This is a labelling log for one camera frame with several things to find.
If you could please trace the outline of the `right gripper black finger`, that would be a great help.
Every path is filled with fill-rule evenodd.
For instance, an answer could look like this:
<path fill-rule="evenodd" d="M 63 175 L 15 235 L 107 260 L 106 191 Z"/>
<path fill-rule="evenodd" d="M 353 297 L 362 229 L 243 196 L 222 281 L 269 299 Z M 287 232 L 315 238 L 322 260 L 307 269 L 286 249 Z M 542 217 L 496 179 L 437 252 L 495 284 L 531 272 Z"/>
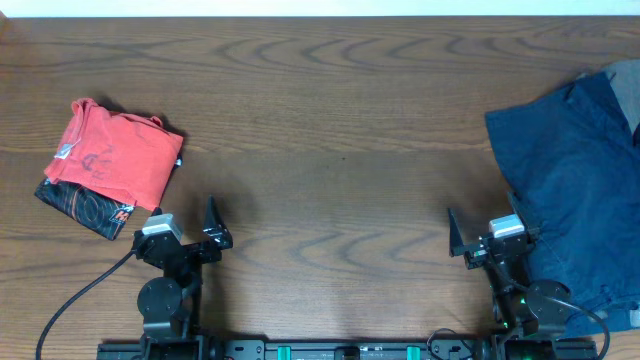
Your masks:
<path fill-rule="evenodd" d="M 531 209 L 514 192 L 508 192 L 507 198 L 513 212 L 520 218 L 525 228 L 528 231 L 539 231 L 540 222 L 536 219 Z"/>
<path fill-rule="evenodd" d="M 481 249 L 480 243 L 465 244 L 456 219 L 451 208 L 447 209 L 449 219 L 449 255 L 451 257 L 461 256 L 466 253 L 475 253 Z"/>

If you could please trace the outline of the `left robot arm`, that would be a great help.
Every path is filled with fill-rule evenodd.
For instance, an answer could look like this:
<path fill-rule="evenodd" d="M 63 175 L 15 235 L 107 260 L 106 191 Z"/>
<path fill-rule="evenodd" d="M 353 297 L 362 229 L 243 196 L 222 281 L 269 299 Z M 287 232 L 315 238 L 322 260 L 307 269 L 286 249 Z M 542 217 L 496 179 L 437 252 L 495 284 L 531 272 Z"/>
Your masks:
<path fill-rule="evenodd" d="M 222 252 L 233 247 L 233 237 L 212 197 L 207 201 L 203 233 L 205 241 L 183 244 L 183 230 L 174 215 L 159 208 L 134 233 L 135 257 L 163 272 L 147 282 L 137 298 L 146 337 L 164 342 L 185 339 L 195 331 L 202 266 L 220 261 Z"/>

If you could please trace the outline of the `dark blue denim shorts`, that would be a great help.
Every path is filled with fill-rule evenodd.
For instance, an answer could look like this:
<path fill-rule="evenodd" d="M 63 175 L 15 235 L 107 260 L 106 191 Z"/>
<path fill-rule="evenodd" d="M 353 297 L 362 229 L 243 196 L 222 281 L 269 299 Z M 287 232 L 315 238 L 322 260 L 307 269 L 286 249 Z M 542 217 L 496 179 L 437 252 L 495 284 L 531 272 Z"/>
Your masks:
<path fill-rule="evenodd" d="M 639 327 L 639 141 L 609 77 L 489 112 L 496 162 L 539 229 L 535 280 L 568 286 L 609 330 Z"/>

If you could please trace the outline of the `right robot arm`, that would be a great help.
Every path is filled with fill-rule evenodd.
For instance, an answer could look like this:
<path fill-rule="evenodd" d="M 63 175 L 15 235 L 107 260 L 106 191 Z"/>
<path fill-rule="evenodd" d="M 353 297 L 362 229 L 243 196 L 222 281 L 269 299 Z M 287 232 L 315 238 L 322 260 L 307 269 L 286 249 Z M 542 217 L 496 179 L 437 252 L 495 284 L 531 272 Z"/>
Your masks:
<path fill-rule="evenodd" d="M 565 333 L 570 311 L 560 301 L 570 290 L 552 280 L 534 280 L 529 256 L 537 247 L 539 224 L 514 193 L 512 213 L 489 222 L 488 232 L 467 243 L 449 208 L 449 254 L 462 256 L 469 270 L 482 269 L 489 280 L 494 316 L 507 329 L 527 339 L 557 339 Z"/>

